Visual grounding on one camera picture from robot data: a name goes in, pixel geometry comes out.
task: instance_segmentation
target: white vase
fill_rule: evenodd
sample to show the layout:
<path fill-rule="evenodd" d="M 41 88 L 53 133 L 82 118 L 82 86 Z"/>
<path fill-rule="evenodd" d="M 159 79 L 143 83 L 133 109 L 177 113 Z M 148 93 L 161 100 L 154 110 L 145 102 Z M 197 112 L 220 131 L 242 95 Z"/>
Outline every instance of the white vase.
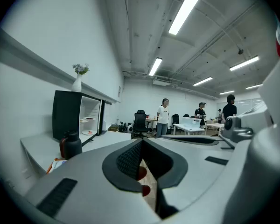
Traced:
<path fill-rule="evenodd" d="M 82 89 L 81 79 L 82 79 L 82 75 L 78 74 L 74 84 L 71 87 L 71 91 L 73 91 L 73 92 L 81 92 L 81 89 Z"/>

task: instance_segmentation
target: desk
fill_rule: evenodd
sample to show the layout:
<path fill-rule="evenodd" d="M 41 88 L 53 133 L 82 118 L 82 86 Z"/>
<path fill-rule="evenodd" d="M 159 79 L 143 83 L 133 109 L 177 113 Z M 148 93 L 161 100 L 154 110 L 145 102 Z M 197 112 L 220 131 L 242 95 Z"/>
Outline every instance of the desk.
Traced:
<path fill-rule="evenodd" d="M 150 118 L 146 118 L 145 121 L 147 122 L 147 128 L 150 122 L 157 122 L 157 119 L 150 119 Z"/>
<path fill-rule="evenodd" d="M 220 133 L 221 133 L 221 128 L 224 127 L 224 124 L 219 124 L 219 123 L 215 123 L 215 124 L 206 124 L 206 125 L 205 125 L 205 134 L 204 134 L 204 135 L 206 135 L 207 127 L 218 128 L 218 129 L 219 129 L 219 134 L 220 134 Z"/>
<path fill-rule="evenodd" d="M 190 133 L 193 133 L 193 132 L 203 132 L 204 131 L 204 129 L 192 127 L 189 125 L 183 125 L 183 124 L 173 124 L 173 125 L 174 125 L 173 135 L 175 135 L 176 128 L 182 129 L 185 132 L 185 135 L 189 135 Z"/>
<path fill-rule="evenodd" d="M 130 133 L 105 131 L 85 144 L 82 151 L 87 152 L 130 139 Z M 59 142 L 53 138 L 52 133 L 42 133 L 20 140 L 33 170 L 40 176 L 46 173 L 55 158 L 61 158 Z"/>

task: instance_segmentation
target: white ceiling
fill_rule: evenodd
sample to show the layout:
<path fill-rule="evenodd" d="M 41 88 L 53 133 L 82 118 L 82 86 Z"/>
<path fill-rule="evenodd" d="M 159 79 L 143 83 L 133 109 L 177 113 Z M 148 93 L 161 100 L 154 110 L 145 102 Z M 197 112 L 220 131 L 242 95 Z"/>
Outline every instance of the white ceiling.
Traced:
<path fill-rule="evenodd" d="M 130 65 L 125 0 L 105 2 L 122 69 L 132 74 L 148 74 L 160 57 L 163 61 L 156 75 L 184 81 L 177 82 L 178 86 L 218 97 L 223 91 L 242 92 L 263 82 L 279 59 L 274 13 L 263 0 L 199 0 L 177 35 L 168 31 L 180 2 L 128 0 Z M 242 55 L 211 19 L 244 50 Z M 229 70 L 254 56 L 259 56 L 259 61 Z M 210 76 L 211 81 L 192 86 Z"/>

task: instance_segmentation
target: floor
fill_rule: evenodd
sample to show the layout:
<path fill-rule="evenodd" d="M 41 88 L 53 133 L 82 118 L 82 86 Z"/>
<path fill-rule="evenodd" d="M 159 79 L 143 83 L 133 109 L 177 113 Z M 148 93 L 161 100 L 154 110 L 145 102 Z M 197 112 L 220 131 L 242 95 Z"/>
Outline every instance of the floor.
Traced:
<path fill-rule="evenodd" d="M 153 130 L 151 133 L 144 133 L 143 135 L 148 137 L 148 138 L 154 138 L 155 137 L 155 130 Z M 182 130 L 177 130 L 175 132 L 176 135 L 184 135 L 184 131 Z M 215 134 L 218 134 L 218 131 L 216 130 L 207 130 L 207 135 L 208 136 L 212 136 L 212 135 L 215 135 Z M 153 209 L 155 210 L 155 204 L 156 204 L 156 197 L 157 197 L 157 181 L 155 180 L 154 176 L 152 175 L 152 173 L 149 171 L 146 163 L 144 162 L 144 160 L 142 160 L 140 166 L 142 167 L 145 167 L 146 170 L 147 170 L 147 174 L 146 176 L 141 179 L 139 182 L 142 184 L 142 185 L 148 185 L 150 187 L 150 193 L 143 197 L 144 200 L 148 203 L 148 205 Z"/>

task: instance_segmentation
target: white counter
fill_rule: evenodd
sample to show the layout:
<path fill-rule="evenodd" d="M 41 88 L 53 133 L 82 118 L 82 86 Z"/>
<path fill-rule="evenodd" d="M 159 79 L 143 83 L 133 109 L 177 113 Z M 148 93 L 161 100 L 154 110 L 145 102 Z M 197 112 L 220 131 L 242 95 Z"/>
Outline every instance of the white counter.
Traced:
<path fill-rule="evenodd" d="M 105 131 L 82 147 L 83 152 L 131 139 L 130 133 Z M 43 133 L 21 139 L 29 161 L 40 175 L 44 175 L 55 158 L 61 158 L 59 142 L 52 133 Z"/>

